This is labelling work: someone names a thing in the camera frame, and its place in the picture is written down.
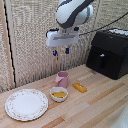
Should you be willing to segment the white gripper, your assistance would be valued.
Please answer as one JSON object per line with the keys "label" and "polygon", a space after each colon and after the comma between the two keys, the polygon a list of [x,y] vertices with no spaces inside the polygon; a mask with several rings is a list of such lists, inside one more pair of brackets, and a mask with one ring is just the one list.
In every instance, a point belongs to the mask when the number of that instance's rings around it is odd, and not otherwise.
{"label": "white gripper", "polygon": [[[46,45],[48,47],[54,47],[53,56],[57,56],[57,50],[55,47],[75,44],[78,42],[78,40],[79,35],[77,32],[61,33],[59,30],[53,29],[52,31],[48,31],[46,33]],[[67,47],[65,53],[69,54],[69,52],[70,47]]]}

